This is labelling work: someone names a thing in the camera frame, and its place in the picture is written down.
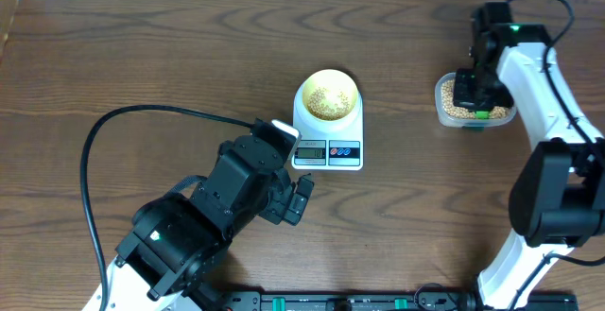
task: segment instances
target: kitchen scale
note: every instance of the kitchen scale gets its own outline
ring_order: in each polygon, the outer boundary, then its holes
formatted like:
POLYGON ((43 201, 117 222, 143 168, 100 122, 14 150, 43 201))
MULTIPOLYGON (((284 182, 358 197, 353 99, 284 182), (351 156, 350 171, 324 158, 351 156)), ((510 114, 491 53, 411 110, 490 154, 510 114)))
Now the kitchen scale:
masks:
POLYGON ((294 128, 301 133, 292 157, 294 168, 361 169, 363 102, 348 75, 338 70, 313 74, 294 97, 293 119, 294 128))

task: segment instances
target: green clip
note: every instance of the green clip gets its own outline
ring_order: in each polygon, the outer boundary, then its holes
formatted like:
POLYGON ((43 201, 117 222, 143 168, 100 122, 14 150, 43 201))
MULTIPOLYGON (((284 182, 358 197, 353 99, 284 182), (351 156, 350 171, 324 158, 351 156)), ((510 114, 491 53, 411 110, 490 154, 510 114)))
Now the green clip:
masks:
POLYGON ((407 299, 396 299, 395 300, 395 310, 405 310, 407 309, 407 299))
POLYGON ((488 119, 490 118, 490 112, 475 112, 477 119, 488 119))
POLYGON ((273 311, 285 311, 285 298, 273 298, 273 311))

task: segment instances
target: wood grain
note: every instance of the wood grain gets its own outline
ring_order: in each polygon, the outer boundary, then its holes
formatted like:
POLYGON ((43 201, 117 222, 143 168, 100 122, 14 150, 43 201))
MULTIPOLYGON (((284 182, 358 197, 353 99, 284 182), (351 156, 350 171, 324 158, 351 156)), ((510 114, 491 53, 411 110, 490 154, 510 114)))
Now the wood grain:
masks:
MULTIPOLYGON (((529 154, 520 118, 448 129, 434 86, 470 65, 469 14, 488 0, 22 0, 0 68, 0 308, 80 309, 98 284, 78 161, 104 112, 160 103, 291 121, 297 87, 329 67, 354 73, 365 103, 365 167, 317 173, 296 228, 255 220, 218 285, 265 290, 469 286, 502 245, 508 192, 529 154)), ((577 23, 560 64, 605 130, 605 0, 571 0, 577 23)), ((555 3, 519 21, 565 22, 555 3)), ((93 146, 90 189, 108 260, 130 217, 185 175, 207 175, 234 126, 138 112, 93 146)), ((575 252, 600 257, 596 238, 575 252)), ((561 263, 541 289, 600 310, 605 269, 561 263)))

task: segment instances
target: green object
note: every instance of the green object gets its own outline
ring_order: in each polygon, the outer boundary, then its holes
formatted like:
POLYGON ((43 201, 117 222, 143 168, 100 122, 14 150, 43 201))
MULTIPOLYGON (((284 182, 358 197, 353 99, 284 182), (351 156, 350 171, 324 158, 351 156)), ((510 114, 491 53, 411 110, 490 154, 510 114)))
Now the green object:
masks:
POLYGON ((407 309, 407 300, 406 299, 396 299, 395 300, 395 310, 405 310, 407 309))
POLYGON ((490 112, 475 112, 477 119, 488 119, 490 118, 490 112))
POLYGON ((273 298, 273 311, 285 311, 285 298, 273 298))

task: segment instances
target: white digital scale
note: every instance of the white digital scale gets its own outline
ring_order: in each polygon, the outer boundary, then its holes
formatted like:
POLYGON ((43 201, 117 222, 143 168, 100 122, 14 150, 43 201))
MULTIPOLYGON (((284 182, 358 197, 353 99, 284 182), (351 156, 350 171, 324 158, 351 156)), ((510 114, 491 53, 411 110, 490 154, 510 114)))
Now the white digital scale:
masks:
POLYGON ((294 97, 294 128, 301 141, 292 156, 296 169, 359 170, 363 166, 363 102, 354 81, 338 70, 321 70, 306 80, 294 97), (319 119, 307 109, 318 87, 348 96, 349 112, 342 118, 319 119))

